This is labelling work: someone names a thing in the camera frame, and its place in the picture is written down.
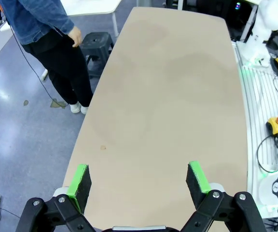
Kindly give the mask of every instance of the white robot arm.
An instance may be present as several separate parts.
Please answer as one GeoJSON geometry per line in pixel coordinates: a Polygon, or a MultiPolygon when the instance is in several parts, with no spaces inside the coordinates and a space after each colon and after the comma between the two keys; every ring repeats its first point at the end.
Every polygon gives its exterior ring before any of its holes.
{"type": "Polygon", "coordinates": [[[240,51],[242,56],[251,63],[260,61],[261,65],[268,66],[270,56],[263,42],[275,30],[278,30],[278,0],[262,0],[258,6],[252,35],[240,51]]]}

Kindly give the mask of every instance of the hand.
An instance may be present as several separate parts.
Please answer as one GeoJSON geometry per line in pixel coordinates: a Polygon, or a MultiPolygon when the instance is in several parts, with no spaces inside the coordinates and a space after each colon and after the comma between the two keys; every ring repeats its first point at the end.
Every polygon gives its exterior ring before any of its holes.
{"type": "Polygon", "coordinates": [[[72,47],[78,47],[82,43],[81,31],[76,26],[68,33],[68,36],[74,41],[72,47]]]}

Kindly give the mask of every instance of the floor stain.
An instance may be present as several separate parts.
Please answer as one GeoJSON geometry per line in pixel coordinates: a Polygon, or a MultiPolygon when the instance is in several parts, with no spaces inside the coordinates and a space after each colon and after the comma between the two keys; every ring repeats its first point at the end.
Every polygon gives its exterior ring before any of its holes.
{"type": "Polygon", "coordinates": [[[59,108],[61,107],[62,109],[65,109],[67,103],[64,101],[57,101],[56,98],[53,98],[50,107],[51,108],[59,108]]]}

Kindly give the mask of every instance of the blue jacket sleeve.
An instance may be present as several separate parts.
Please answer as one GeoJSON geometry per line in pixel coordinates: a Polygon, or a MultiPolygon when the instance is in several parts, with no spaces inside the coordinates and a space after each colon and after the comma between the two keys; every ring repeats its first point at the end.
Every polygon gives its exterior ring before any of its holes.
{"type": "Polygon", "coordinates": [[[64,34],[68,34],[74,27],[65,10],[58,7],[52,0],[19,0],[38,21],[56,27],[64,34]]]}

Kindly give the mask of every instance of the white ribbed platform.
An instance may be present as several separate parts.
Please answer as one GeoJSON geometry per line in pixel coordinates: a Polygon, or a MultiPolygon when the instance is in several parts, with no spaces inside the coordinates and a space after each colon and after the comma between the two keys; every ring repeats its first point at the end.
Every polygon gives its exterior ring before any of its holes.
{"type": "MultiPolygon", "coordinates": [[[[270,117],[278,116],[278,93],[273,85],[273,80],[278,89],[278,77],[272,69],[251,67],[243,65],[236,43],[232,43],[239,68],[244,107],[247,123],[248,140],[248,192],[258,206],[263,218],[277,217],[278,203],[262,205],[258,191],[271,191],[258,189],[260,181],[268,174],[262,171],[257,162],[256,150],[260,142],[268,136],[266,122],[270,117]]],[[[273,139],[268,139],[259,150],[259,161],[267,170],[277,170],[278,151],[273,139]]]]}

